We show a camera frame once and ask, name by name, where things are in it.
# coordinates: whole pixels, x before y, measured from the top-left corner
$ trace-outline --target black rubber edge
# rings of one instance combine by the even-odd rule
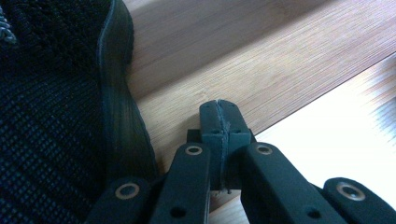
[[[158,176],[155,154],[144,121],[126,83],[132,60],[134,27],[121,0],[112,0],[98,42],[104,111],[107,183],[133,175]]]

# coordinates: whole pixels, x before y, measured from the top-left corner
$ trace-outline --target screw hole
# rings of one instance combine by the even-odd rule
[[[363,201],[366,198],[366,195],[363,193],[363,191],[346,182],[338,183],[336,188],[341,195],[348,198],[349,200],[358,202]]]
[[[308,208],[306,209],[306,215],[309,216],[309,217],[312,217],[313,219],[319,219],[319,218],[321,218],[321,214],[320,214],[320,212],[318,211],[318,209],[313,208],[313,207],[308,207]]]
[[[185,151],[187,154],[189,154],[191,156],[196,156],[196,155],[199,155],[202,153],[202,148],[192,146],[192,147],[187,147]]]
[[[259,153],[261,153],[262,155],[269,155],[269,154],[273,153],[273,150],[271,148],[265,147],[265,146],[258,146],[257,151]]]
[[[139,190],[139,186],[134,183],[123,184],[116,189],[116,197],[121,200],[132,199],[139,193]]]
[[[182,208],[182,207],[173,207],[171,209],[171,216],[174,218],[181,218],[186,216],[186,209]]]

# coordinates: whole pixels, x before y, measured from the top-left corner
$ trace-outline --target wood grain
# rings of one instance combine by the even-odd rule
[[[355,179],[396,208],[396,53],[256,138],[281,149],[309,182]],[[210,223],[227,223],[225,209],[243,218],[235,197]]]
[[[166,171],[198,106],[238,104],[258,133],[396,51],[395,1],[125,1],[129,87]]]

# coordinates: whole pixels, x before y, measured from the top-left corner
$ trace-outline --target black mesh fabric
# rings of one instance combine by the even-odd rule
[[[79,223],[105,152],[96,62],[109,1],[0,0],[0,222]]]

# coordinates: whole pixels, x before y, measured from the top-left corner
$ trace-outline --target black shoe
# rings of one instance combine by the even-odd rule
[[[106,181],[157,176],[125,83],[121,0],[0,0],[0,220],[82,222]]]

